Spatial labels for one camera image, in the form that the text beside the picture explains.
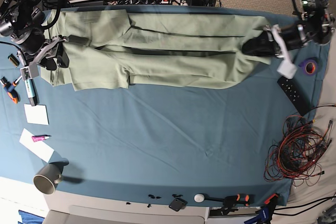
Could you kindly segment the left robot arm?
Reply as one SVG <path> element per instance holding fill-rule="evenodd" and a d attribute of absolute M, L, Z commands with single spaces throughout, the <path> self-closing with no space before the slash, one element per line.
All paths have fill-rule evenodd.
<path fill-rule="evenodd" d="M 311 41 L 318 45 L 326 45 L 331 41 L 335 31 L 335 18 L 328 11 L 328 0 L 291 1 L 298 20 L 288 27 L 273 26 L 284 41 L 285 49 L 281 49 L 280 43 L 276 42 L 271 28 L 265 28 L 258 37 L 243 44 L 244 54 L 261 57 L 279 56 L 286 50 L 305 47 Z"/>

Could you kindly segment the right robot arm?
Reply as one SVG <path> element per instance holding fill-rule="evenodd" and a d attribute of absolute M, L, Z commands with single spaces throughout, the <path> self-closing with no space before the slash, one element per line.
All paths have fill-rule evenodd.
<path fill-rule="evenodd" d="M 44 32 L 56 24 L 65 0 L 58 0 L 52 21 L 44 25 L 44 13 L 38 4 L 43 0 L 4 0 L 1 5 L 1 36 L 11 39 L 17 49 L 16 57 L 9 57 L 16 66 L 35 63 L 47 70 L 68 68 L 69 58 L 62 35 L 45 37 Z"/>

